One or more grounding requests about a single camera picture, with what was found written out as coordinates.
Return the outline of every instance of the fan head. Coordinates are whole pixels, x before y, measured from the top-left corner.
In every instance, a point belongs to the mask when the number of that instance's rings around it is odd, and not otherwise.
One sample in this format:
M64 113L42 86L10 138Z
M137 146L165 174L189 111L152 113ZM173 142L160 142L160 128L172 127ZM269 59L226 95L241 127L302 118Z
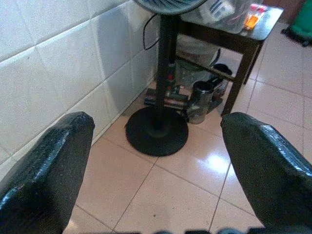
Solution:
M145 9L160 15L179 15L189 12L206 0L134 0Z

